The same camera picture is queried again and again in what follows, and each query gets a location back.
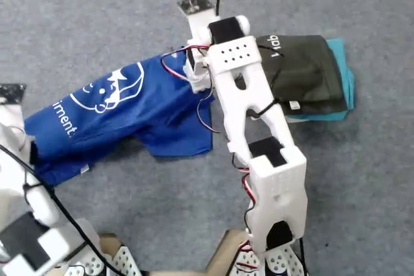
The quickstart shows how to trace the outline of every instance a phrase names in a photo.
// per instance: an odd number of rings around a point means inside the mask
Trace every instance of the gray carpet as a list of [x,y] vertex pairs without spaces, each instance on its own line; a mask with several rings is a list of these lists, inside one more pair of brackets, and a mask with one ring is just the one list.
[[[29,84],[26,116],[190,36],[177,0],[0,0],[0,80]],[[414,0],[223,0],[255,35],[343,37],[357,78],[344,122],[291,126],[307,156],[311,275],[414,273]],[[213,123],[223,116],[213,105]],[[263,137],[248,123],[248,138]],[[207,155],[153,158],[134,141],[57,194],[145,270],[203,269],[247,197],[217,136]]]

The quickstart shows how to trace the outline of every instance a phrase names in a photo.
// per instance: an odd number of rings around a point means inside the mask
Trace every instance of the blue cloth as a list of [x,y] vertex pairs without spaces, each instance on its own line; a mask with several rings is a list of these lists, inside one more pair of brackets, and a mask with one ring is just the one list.
[[[184,74],[185,52],[164,60]],[[26,119],[26,132],[35,136],[38,147],[36,173],[55,186],[131,135],[155,156],[208,152],[212,133],[196,113],[206,92],[194,94],[188,82],[162,68],[160,56],[113,71]],[[211,119],[210,102],[200,109],[206,123]]]
[[345,58],[345,43],[343,42],[343,39],[328,39],[327,43],[329,48],[333,51],[336,62],[338,63],[342,79],[343,95],[345,96],[348,110],[330,114],[304,114],[290,116],[291,118],[314,121],[340,121],[347,116],[348,111],[354,109],[355,76],[347,65]]

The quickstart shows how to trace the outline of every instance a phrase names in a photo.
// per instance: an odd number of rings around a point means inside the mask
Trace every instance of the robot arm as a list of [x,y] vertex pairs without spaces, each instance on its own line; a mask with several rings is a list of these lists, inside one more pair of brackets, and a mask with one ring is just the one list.
[[[13,159],[29,162],[31,142],[24,131],[21,98],[8,101],[0,92],[0,262],[6,261],[7,276],[41,276],[55,266],[100,263],[89,275],[104,268],[72,224],[58,225],[59,212],[50,193],[39,180]],[[24,198],[31,208],[8,224],[8,209],[15,198]],[[89,240],[99,249],[99,236],[84,219],[77,220]]]
[[[265,258],[272,250],[292,244],[304,234],[306,158],[294,145],[283,111],[274,102],[256,40],[249,36],[247,18],[221,19],[206,3],[207,0],[179,3],[190,23],[193,39],[189,45],[210,46],[205,56],[196,50],[188,51],[184,71],[194,92],[213,86],[217,91],[228,149],[250,169],[254,196],[246,213],[250,245],[259,258]],[[211,76],[213,85],[206,75]],[[240,75],[246,84],[243,90],[234,81]],[[271,137],[247,143],[247,109],[260,115]]]

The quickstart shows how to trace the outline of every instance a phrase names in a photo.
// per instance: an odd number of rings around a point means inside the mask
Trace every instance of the teal cloth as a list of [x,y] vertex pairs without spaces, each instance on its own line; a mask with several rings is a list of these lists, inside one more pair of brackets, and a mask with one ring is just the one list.
[[340,121],[343,120],[350,110],[354,109],[355,76],[347,65],[345,58],[345,43],[343,39],[328,39],[329,48],[333,51],[336,62],[341,73],[343,95],[347,102],[348,110],[329,114],[300,114],[290,118],[314,121]]

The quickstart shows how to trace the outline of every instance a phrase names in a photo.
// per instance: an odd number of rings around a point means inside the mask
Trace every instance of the folded cloth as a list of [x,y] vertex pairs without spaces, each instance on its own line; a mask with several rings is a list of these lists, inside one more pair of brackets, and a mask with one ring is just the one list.
[[[184,74],[185,52],[164,61]],[[131,135],[156,156],[208,152],[212,133],[196,114],[207,92],[194,94],[187,81],[162,68],[160,56],[113,71],[26,119],[26,132],[35,137],[37,147],[35,171],[55,186]],[[201,105],[206,123],[211,119],[210,101]]]
[[338,64],[321,36],[259,37],[263,68],[287,115],[347,109]]
[[347,110],[329,114],[295,115],[292,116],[292,118],[315,121],[340,121],[346,117],[348,111],[354,109],[355,77],[346,62],[345,43],[343,42],[343,39],[328,39],[327,43],[338,63],[342,80],[342,89],[347,103]]

